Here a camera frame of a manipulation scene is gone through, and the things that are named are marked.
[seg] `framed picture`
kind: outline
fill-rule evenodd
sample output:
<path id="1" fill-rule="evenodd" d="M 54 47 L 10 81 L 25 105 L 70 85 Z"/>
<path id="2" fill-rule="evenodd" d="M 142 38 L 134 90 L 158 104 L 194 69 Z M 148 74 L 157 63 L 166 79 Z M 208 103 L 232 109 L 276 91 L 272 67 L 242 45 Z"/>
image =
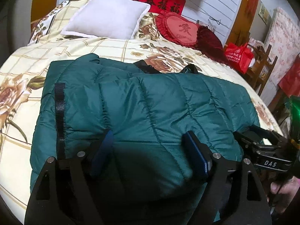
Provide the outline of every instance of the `framed picture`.
<path id="1" fill-rule="evenodd" d="M 263 5 L 263 3 L 260 4 L 258 15 L 261 17 L 261 19 L 263 20 L 263 22 L 265 24 L 267 24 L 270 15 L 269 15 L 268 10 Z"/>

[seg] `quilted jacket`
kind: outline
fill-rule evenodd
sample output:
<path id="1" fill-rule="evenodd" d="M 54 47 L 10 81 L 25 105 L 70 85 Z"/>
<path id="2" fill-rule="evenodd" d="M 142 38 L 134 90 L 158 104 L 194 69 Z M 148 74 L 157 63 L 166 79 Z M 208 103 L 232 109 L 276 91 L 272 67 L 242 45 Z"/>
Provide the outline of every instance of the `quilted jacket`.
<path id="1" fill-rule="evenodd" d="M 98 178 L 104 218 L 113 224 L 181 225 L 196 208 L 205 184 L 181 145 L 194 131 L 213 152 L 241 160 L 234 131 L 258 125 L 246 90 L 203 74 L 146 74 L 88 54 L 50 64 L 31 150 L 31 189 L 46 159 L 56 157 L 54 84 L 65 83 L 65 154 L 73 157 L 110 128 L 112 157 Z"/>

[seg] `silver screw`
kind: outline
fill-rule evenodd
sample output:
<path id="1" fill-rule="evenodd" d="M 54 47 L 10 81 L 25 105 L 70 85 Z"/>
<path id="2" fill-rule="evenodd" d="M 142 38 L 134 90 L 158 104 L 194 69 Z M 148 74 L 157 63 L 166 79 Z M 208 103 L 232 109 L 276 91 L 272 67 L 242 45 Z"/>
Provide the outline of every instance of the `silver screw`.
<path id="1" fill-rule="evenodd" d="M 216 159 L 220 159 L 221 158 L 221 155 L 219 153 L 216 153 L 216 152 L 214 154 L 212 154 L 212 156 L 214 158 L 216 158 Z"/>
<path id="2" fill-rule="evenodd" d="M 85 154 L 86 154 L 86 153 L 85 153 L 84 151 L 80 151 L 80 152 L 77 153 L 77 156 L 78 156 L 78 157 L 84 157 Z"/>
<path id="3" fill-rule="evenodd" d="M 250 161 L 248 158 L 245 158 L 245 159 L 244 159 L 244 162 L 245 162 L 247 165 L 249 165 L 249 164 L 251 163 L 251 161 Z"/>
<path id="4" fill-rule="evenodd" d="M 54 157 L 49 157 L 49 158 L 47 159 L 47 162 L 48 162 L 48 163 L 54 162 Z"/>

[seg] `red shopping bag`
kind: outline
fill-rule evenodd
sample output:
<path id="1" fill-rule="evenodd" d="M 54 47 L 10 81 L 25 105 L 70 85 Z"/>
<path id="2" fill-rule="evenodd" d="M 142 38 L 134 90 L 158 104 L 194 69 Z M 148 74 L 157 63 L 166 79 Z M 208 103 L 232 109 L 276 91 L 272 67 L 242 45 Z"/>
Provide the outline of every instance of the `red shopping bag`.
<path id="1" fill-rule="evenodd" d="M 239 72 L 245 74 L 250 65 L 253 53 L 247 48 L 248 43 L 243 46 L 236 46 L 233 43 L 229 43 L 225 56 L 231 62 L 231 66 Z"/>

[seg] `bed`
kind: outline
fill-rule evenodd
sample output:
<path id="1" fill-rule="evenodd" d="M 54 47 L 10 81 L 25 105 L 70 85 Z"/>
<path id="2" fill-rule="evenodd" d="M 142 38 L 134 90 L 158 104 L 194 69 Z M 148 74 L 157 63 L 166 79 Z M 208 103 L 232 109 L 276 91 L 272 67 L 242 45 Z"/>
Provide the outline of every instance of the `bed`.
<path id="1" fill-rule="evenodd" d="M 60 35 L 73 14 L 88 1 L 65 0 L 59 4 L 39 21 L 29 45 L 16 50 L 0 69 L 0 195 L 21 222 L 24 222 L 30 197 L 32 136 L 39 115 L 44 80 L 52 61 L 72 60 L 95 53 L 124 63 L 144 59 L 162 73 L 178 73 L 193 63 L 202 74 L 245 87 L 261 127 L 282 134 L 266 105 L 237 72 L 212 61 L 200 51 L 165 40 L 155 25 L 157 14 L 147 13 L 143 17 L 133 40 Z"/>

